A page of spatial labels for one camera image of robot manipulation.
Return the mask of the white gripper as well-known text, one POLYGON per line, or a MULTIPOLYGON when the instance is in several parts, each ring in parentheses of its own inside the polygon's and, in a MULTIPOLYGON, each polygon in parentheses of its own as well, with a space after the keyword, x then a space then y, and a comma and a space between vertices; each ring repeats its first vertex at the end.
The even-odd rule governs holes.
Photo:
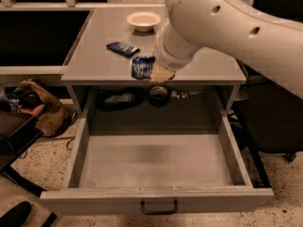
POLYGON ((187 66, 201 48, 200 44, 188 41, 170 22, 166 22, 152 48, 156 62, 152 66, 150 81, 161 83, 173 78, 173 71, 187 66))

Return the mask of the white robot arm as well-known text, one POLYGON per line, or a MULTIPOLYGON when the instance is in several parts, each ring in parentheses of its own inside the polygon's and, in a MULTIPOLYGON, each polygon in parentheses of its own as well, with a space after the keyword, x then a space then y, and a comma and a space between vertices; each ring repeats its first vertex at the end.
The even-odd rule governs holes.
POLYGON ((263 13, 241 0, 169 0, 168 17, 152 49, 162 68, 183 69, 205 46, 303 97, 302 24, 263 13))

